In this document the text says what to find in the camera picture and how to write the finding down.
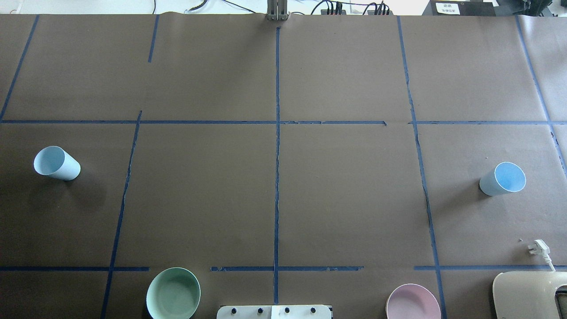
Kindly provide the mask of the light blue cup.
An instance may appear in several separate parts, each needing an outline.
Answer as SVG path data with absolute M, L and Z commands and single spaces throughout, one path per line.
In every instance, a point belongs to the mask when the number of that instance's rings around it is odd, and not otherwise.
M 67 181 L 79 176 L 81 166 L 63 148 L 49 146 L 35 155 L 34 170 L 37 174 Z

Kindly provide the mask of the aluminium frame post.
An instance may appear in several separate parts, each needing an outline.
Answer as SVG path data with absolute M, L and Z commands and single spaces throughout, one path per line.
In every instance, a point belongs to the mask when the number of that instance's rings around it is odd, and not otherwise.
M 287 0 L 267 0 L 267 14 L 268 21 L 286 21 L 289 18 L 289 11 L 287 9 Z

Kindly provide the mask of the green bowl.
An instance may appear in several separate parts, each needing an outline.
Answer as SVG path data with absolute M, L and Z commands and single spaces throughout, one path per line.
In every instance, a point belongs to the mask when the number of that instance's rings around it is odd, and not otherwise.
M 171 267 L 154 277 L 146 293 L 152 319 L 190 319 L 200 304 L 200 283 L 190 270 Z

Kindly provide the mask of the blue cup right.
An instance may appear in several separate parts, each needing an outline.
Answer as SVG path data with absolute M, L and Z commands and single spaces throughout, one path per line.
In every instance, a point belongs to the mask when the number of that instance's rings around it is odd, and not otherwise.
M 488 196 L 516 193 L 526 186 L 524 171 L 512 162 L 501 162 L 479 181 L 480 190 Z

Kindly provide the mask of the black power box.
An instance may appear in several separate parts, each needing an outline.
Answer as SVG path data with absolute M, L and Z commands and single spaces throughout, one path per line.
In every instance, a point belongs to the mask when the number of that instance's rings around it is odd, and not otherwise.
M 492 2 L 482 0 L 430 0 L 422 16 L 496 16 Z

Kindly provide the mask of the cream toaster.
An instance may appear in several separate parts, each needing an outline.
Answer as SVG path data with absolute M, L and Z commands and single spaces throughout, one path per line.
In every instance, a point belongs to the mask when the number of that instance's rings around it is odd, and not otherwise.
M 564 319 L 565 271 L 509 271 L 498 274 L 492 285 L 498 319 Z

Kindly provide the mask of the pink bowl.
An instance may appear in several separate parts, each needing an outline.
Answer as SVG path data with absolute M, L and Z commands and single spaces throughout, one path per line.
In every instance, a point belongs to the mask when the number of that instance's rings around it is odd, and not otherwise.
M 419 284 L 403 284 L 394 289 L 385 303 L 388 319 L 441 319 L 441 307 L 429 289 Z

